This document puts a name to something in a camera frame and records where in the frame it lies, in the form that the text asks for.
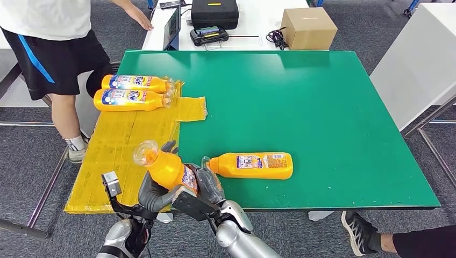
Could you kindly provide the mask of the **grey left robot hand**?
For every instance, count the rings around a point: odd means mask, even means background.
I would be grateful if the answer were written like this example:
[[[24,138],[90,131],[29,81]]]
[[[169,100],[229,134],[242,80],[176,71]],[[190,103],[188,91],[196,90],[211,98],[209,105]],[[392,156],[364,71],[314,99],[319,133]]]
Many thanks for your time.
[[[162,147],[154,140],[142,142],[133,152],[133,161],[147,169],[141,183],[138,201],[151,212],[158,213],[170,205],[182,190],[193,191],[189,173],[181,158],[176,141],[167,141]]]

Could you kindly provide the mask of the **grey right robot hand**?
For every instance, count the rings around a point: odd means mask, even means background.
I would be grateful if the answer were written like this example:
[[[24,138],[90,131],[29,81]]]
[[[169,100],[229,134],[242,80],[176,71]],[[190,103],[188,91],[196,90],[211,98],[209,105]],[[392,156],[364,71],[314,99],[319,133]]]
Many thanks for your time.
[[[208,168],[198,168],[196,178],[198,184],[197,205],[206,210],[219,210],[226,201],[226,197],[218,176]]]

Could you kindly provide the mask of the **person's left hand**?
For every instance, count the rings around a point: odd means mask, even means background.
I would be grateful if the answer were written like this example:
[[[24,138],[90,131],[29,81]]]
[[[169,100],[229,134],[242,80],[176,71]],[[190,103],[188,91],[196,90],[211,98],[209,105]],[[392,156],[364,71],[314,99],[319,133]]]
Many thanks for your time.
[[[153,26],[149,18],[145,16],[145,14],[138,9],[135,5],[131,5],[126,7],[124,11],[134,19],[144,30],[152,30]]]

